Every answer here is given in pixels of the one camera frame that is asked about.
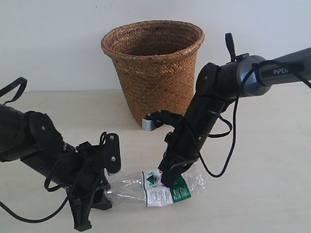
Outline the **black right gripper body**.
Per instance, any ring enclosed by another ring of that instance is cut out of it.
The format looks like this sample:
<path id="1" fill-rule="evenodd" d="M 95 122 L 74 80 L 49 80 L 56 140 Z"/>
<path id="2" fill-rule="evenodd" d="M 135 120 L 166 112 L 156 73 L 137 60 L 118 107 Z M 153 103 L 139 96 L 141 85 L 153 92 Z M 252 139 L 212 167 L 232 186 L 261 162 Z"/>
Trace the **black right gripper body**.
<path id="1" fill-rule="evenodd" d="M 194 95 L 184 118 L 178 121 L 171 134 L 159 169 L 162 172 L 187 171 L 199 159 L 197 151 L 202 148 L 224 108 L 222 99 Z"/>

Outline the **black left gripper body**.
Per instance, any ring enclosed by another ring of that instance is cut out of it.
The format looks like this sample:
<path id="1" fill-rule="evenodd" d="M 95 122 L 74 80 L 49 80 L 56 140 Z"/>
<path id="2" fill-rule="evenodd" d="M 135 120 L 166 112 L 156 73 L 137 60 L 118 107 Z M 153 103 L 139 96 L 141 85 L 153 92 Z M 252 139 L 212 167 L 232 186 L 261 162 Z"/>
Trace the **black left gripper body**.
<path id="1" fill-rule="evenodd" d="M 104 170 L 109 169 L 109 146 L 82 143 L 76 148 L 65 144 L 61 151 L 38 151 L 24 156 L 21 162 L 45 179 L 49 192 L 66 188 L 74 197 L 95 193 L 99 196 L 109 185 Z"/>

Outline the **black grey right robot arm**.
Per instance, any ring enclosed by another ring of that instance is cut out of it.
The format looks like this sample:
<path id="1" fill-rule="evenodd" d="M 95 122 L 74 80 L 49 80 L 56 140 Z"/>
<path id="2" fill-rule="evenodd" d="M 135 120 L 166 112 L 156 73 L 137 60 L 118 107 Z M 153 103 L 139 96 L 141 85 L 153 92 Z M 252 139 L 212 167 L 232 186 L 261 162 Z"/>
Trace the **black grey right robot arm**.
<path id="1" fill-rule="evenodd" d="M 195 94 L 177 121 L 159 165 L 161 182 L 170 187 L 200 157 L 200 150 L 230 104 L 240 98 L 262 96 L 272 85 L 311 80 L 311 50 L 296 51 L 273 60 L 248 53 L 219 66 L 207 63 L 199 72 Z"/>

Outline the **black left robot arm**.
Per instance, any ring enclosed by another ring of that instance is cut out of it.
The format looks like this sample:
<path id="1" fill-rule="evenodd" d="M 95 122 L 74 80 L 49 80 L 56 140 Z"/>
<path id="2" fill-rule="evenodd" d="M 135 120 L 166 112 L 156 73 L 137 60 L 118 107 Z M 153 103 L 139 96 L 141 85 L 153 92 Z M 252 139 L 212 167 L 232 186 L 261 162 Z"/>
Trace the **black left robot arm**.
<path id="1" fill-rule="evenodd" d="M 58 214 L 69 203 L 74 228 L 80 232 L 91 228 L 91 209 L 108 210 L 111 201 L 105 196 L 110 186 L 104 176 L 103 132 L 99 144 L 84 142 L 77 147 L 66 143 L 51 118 L 36 111 L 21 112 L 12 107 L 0 107 L 0 161 L 20 160 L 45 177 L 48 192 L 66 191 L 61 206 L 42 219 L 26 219 L 2 204 L 2 208 L 17 220 L 41 223 Z"/>

